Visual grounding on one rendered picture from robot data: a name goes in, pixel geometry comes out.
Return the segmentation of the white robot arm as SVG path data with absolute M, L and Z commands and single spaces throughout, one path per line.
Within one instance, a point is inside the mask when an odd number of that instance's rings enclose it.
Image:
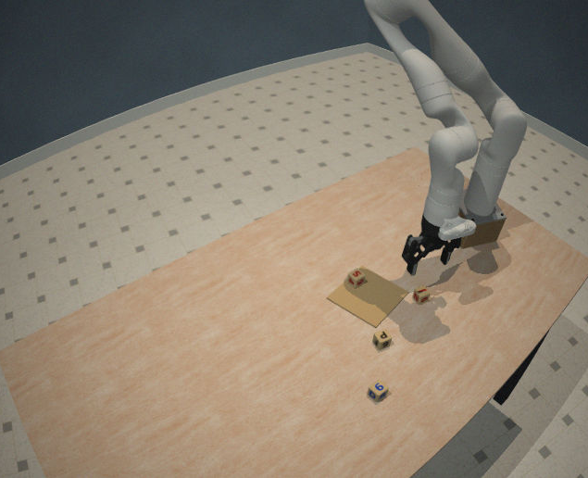
M 364 0 L 364 4 L 403 66 L 424 114 L 445 126 L 429 141 L 432 177 L 424 218 L 440 227 L 438 236 L 444 241 L 474 234 L 476 224 L 458 216 L 464 175 L 456 164 L 475 157 L 479 142 L 446 78 L 473 98 L 494 130 L 492 137 L 482 140 L 464 197 L 472 213 L 488 216 L 493 212 L 527 120 L 429 0 Z M 398 25 L 413 16 L 428 31 L 433 60 L 410 43 Z

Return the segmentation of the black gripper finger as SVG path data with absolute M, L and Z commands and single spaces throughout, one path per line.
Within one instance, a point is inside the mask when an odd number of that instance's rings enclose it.
M 422 252 L 420 249 L 422 238 L 423 236 L 413 237 L 412 234 L 409 235 L 402 253 L 402 258 L 407 263 L 407 271 L 411 276 L 416 274 L 418 262 L 421 260 L 421 258 L 425 258 L 438 244 L 435 240 L 433 240 Z M 415 257 L 416 253 L 419 254 Z
M 460 248 L 461 238 L 453 239 L 449 243 L 448 241 L 444 241 L 441 239 L 441 242 L 444 244 L 443 252 L 441 255 L 441 261 L 444 265 L 446 265 L 451 257 L 451 253 L 454 251 L 455 248 Z

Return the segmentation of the tan square mat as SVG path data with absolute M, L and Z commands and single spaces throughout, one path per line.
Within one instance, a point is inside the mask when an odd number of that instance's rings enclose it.
M 404 299 L 408 291 L 361 266 L 364 284 L 354 288 L 347 280 L 327 299 L 376 328 Z

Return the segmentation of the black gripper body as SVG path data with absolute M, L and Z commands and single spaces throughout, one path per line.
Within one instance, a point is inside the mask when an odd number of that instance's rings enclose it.
M 423 247 L 426 249 L 427 246 L 433 241 L 435 240 L 438 245 L 432 249 L 430 252 L 434 251 L 434 250 L 438 250 L 441 249 L 441 247 L 444 246 L 444 244 L 441 242 L 441 239 L 438 236 L 439 233 L 439 229 L 440 227 L 435 226 L 431 223 L 429 223 L 425 218 L 424 215 L 422 215 L 422 220 L 421 220 L 421 233 L 419 236 L 423 236 L 422 240 L 421 240 L 421 244 L 423 245 Z M 438 239 L 439 238 L 439 239 Z

